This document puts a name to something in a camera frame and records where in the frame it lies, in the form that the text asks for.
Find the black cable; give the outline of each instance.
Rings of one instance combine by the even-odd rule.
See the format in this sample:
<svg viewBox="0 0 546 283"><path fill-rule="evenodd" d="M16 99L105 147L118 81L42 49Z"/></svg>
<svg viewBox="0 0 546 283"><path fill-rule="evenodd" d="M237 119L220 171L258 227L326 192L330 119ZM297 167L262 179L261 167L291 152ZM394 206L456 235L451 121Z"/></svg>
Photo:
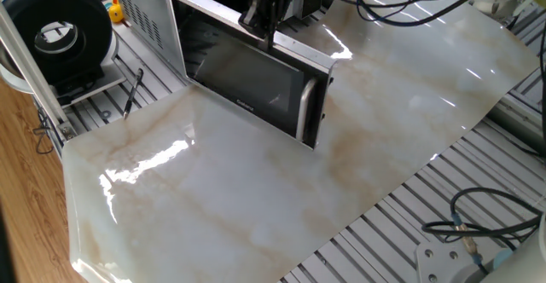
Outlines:
<svg viewBox="0 0 546 283"><path fill-rule="evenodd" d="M388 20L385 16L381 16L381 15L377 14L368 4L366 4L366 2L364 2L364 0L357 0L357 8L358 8L358 13L359 13L360 17L362 19L364 19L364 20L370 21L369 19L366 19L366 18L363 17L363 15L361 14L360 9L359 9L360 7L362 7L364 10L366 10L366 12L368 12L374 18L373 20L378 20L380 22L383 22L383 23L386 23L386 24L389 24L389 25L393 25L393 26L411 27L411 26L419 26L419 25L422 25L422 24L426 24L426 23L428 23L428 22L430 22L432 20L436 20L440 16L449 13L451 10L461 6L462 4L464 4L467 1L468 0L457 0L453 4L446 7L445 9L440 10L436 14L433 14L433 15L425 18L425 19L421 19L421 20L417 20L417 21L411 21L411 22L400 22L400 21L395 21L395 20Z"/></svg>
<svg viewBox="0 0 546 283"><path fill-rule="evenodd" d="M537 225L530 232L528 232L527 234L521 235L520 238L518 239L518 241L520 243L523 243L524 241L526 241L529 237L531 237L531 235L533 235L535 232L537 232L538 227L539 226Z"/></svg>
<svg viewBox="0 0 546 283"><path fill-rule="evenodd" d="M51 130L51 128L49 126L47 126L47 120L48 119L47 119L47 116L44 113L44 109L41 108L41 107L38 109L38 119L40 120L40 125L36 129L32 130L32 133L35 136L39 136L38 142L36 143L36 153L38 153L40 155L49 154L49 153L53 152L53 147L51 147L51 149L48 150L48 151L40 151L40 146L42 145L42 141L43 141L44 137L47 135L47 131Z"/></svg>
<svg viewBox="0 0 546 283"><path fill-rule="evenodd" d="M536 207L531 206L530 204L528 204L524 200L522 200L522 199L520 199L518 197L515 197L510 193L505 193L505 192L502 192L500 190L496 190L496 189L493 189L493 188L467 188L467 189L461 190L455 196L453 196L453 198L451 199L451 203L450 203L451 214L456 213L456 202L457 202L457 200L459 198L461 198L463 195L466 195L466 194L469 194L469 193L490 193L490 194L495 194L495 195L503 197L505 199L509 199L510 201L514 202L517 205L522 206L523 208L525 208L526 210L530 211L531 213L533 213L535 215L541 216L543 214L539 209L537 209Z"/></svg>
<svg viewBox="0 0 546 283"><path fill-rule="evenodd" d="M479 270L481 270L481 272L483 272L485 275L489 274L489 271L487 271L487 269L485 269L483 264L481 264L481 263L478 264L478 267L479 267Z"/></svg>
<svg viewBox="0 0 546 283"><path fill-rule="evenodd" d="M363 14L360 12L360 2L359 2L359 1L362 1L362 0L357 0L357 12L358 12L358 15L360 16L360 18L361 18L362 20L365 20L365 21L368 21L368 22L375 22L375 21L377 21L378 19L368 19L368 18L365 18L365 17L363 16ZM395 14L398 14L398 13L404 11L404 9L406 9L409 5L411 5L411 2L408 2L408 3L400 3L398 6L402 6L402 8L400 8L399 10L394 11L394 12L392 12L392 13L390 13L390 14L384 15L384 16L382 16L381 18L384 20L384 19L386 19L386 18L388 18L388 17L390 17L390 16L393 16L393 15L395 15ZM380 6L387 6L387 5L373 5L373 6L380 7Z"/></svg>
<svg viewBox="0 0 546 283"><path fill-rule="evenodd" d="M539 157L539 158L544 158L544 156L538 152L535 152L535 151L532 151L532 150L529 150L527 148L524 148L522 146L520 146L519 144L511 141L511 140L508 140L511 144L513 144L515 147L517 147L521 152L524 152L524 153L527 153L529 155L532 155L532 156L536 156L536 157Z"/></svg>
<svg viewBox="0 0 546 283"><path fill-rule="evenodd" d="M462 238L462 236L459 236L459 237L455 237L453 240L450 240L450 237L451 235L447 235L444 237L444 239L442 240L443 243L445 244L450 244L450 243L454 243L458 240L460 240Z"/></svg>
<svg viewBox="0 0 546 283"><path fill-rule="evenodd" d="M503 234L497 234L496 230L491 230L489 228L485 228L482 226L479 226L477 224L472 223L465 223L465 225L469 229L474 229L475 231L455 231L455 230L442 230L442 229L434 229L433 227L450 227L454 228L456 227L456 224L454 222L429 222L425 223L422 226L422 230L425 233L433 234L433 235L444 235L444 236L458 236L459 239L463 236L470 236L470 237L490 237L490 238L496 238L499 239L504 245L506 245L508 248L510 248L512 251L514 251L516 248L514 244L512 244L506 237L502 236ZM446 243L455 242L456 240L447 240Z"/></svg>
<svg viewBox="0 0 546 283"><path fill-rule="evenodd" d="M434 228L434 227L442 227L442 226L454 228L458 226L454 222L429 222L429 223L423 224L421 229L423 230L423 232L426 232L426 233L435 234L435 235L443 235L443 236L450 235L450 236L470 236L470 237L498 237L505 234L516 233L527 228L533 228L540 223L540 218L541 218L540 216L537 216L529 221L515 224L507 228L497 228L497 229L487 229L487 230L455 231L455 230L442 230L442 229ZM469 228L471 226L476 227L472 223L465 223L465 224Z"/></svg>

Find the white marble surface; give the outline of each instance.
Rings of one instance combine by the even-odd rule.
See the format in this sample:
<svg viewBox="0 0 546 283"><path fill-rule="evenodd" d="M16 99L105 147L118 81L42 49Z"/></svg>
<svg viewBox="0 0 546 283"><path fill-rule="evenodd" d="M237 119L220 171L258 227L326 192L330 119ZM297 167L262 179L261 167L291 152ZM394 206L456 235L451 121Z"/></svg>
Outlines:
<svg viewBox="0 0 546 283"><path fill-rule="evenodd" d="M91 283L278 281L537 65L470 7L442 20L396 29L336 2L299 34L352 57L334 71L315 152L192 87L71 140L73 267Z"/></svg>

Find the metal bracket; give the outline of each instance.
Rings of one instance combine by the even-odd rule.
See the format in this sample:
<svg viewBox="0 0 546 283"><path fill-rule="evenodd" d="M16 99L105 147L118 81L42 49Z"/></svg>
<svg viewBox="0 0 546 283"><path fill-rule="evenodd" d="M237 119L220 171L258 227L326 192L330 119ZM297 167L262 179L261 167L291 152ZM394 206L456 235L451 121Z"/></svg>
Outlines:
<svg viewBox="0 0 546 283"><path fill-rule="evenodd" d="M460 242L421 243L415 257L419 283L478 283L485 277Z"/></svg>
<svg viewBox="0 0 546 283"><path fill-rule="evenodd" d="M76 131L69 122L59 124L59 126L57 126L57 129L62 134L64 138L63 140L66 142L77 136Z"/></svg>

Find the stainless steel microwave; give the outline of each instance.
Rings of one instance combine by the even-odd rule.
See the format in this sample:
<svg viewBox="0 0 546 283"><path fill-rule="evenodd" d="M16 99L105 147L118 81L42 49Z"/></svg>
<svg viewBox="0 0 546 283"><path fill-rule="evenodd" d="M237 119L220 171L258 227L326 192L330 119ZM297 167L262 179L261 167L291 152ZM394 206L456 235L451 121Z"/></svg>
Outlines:
<svg viewBox="0 0 546 283"><path fill-rule="evenodd" d="M281 32L259 49L238 23L248 0L120 1L134 31L184 78L316 146L332 58Z"/></svg>
<svg viewBox="0 0 546 283"><path fill-rule="evenodd" d="M170 0L187 77L314 148L334 60L276 32L238 24L246 0Z"/></svg>

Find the metal slotted table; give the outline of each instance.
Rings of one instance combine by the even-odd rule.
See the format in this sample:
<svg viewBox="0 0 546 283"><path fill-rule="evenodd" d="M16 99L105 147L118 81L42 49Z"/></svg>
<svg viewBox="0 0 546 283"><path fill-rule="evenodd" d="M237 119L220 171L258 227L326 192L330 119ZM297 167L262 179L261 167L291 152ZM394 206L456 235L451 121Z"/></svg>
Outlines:
<svg viewBox="0 0 546 283"><path fill-rule="evenodd" d="M324 11L319 11L306 20L289 21L284 26L285 33L297 32L323 14ZM532 5L513 29L536 54L545 19L546 12ZM116 25L114 30L119 36L119 52L114 63L120 77L128 80L63 107L78 134L122 118L133 84L131 80L139 68L144 75L133 111L185 87L185 82L173 75L129 27ZM526 134L540 137L541 100L542 81L536 70L503 97L493 109L492 117L517 124ZM61 140L55 139L58 138L55 133L50 134L60 153ZM464 188L487 187L517 194L530 203L541 199L546 188L543 163L514 144L526 147L501 126L484 119L280 282L417 282L417 246L441 243L439 238L424 234L421 225L448 220L449 201L455 193ZM460 207L463 220L488 228L507 227L528 218L528 214L514 205L485 195L479 199L461 199ZM501 243L489 239L478 240L478 243L484 257L492 257L503 248Z"/></svg>

